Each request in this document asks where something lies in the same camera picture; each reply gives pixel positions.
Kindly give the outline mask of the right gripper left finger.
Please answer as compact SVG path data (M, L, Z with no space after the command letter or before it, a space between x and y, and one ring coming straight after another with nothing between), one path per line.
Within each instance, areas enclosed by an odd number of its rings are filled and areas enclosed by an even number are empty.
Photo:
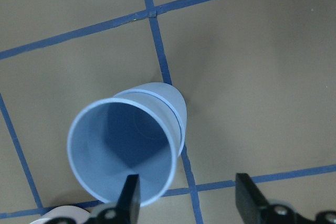
M139 175L128 175L117 204L96 207L90 215L90 223L138 223L140 199Z

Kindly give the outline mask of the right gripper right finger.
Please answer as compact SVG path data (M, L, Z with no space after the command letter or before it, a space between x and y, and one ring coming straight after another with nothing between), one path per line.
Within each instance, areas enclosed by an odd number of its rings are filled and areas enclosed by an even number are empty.
M247 173L236 174L235 203L243 223L335 223L334 210L321 211L311 220L292 207L267 200Z

